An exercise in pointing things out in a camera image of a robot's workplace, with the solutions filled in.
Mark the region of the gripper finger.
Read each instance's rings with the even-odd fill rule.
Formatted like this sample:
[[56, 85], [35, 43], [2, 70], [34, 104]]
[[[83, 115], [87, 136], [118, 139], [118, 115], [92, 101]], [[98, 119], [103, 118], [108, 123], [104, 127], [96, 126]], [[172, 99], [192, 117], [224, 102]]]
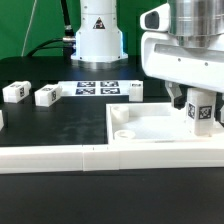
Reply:
[[219, 99], [220, 123], [224, 123], [224, 93], [220, 94]]
[[183, 95], [178, 83], [171, 81], [165, 82], [165, 88], [171, 98], [171, 105], [173, 108], [182, 109], [183, 108]]

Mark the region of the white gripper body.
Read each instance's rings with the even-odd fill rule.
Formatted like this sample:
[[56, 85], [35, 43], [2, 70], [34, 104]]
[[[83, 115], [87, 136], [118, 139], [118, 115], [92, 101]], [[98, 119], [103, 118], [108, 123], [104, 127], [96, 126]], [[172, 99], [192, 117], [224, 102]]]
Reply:
[[224, 12], [155, 8], [140, 26], [147, 76], [224, 93]]

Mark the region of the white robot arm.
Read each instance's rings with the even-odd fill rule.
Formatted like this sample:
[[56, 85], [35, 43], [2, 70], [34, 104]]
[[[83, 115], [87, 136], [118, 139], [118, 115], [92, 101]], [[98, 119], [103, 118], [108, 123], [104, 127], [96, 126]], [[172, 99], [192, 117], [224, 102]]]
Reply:
[[[116, 0], [80, 0], [80, 5], [71, 59], [92, 69], [125, 60]], [[224, 123], [224, 0], [166, 0], [140, 16], [140, 27], [145, 74], [164, 80], [173, 99], [181, 95], [181, 84], [221, 93]]]

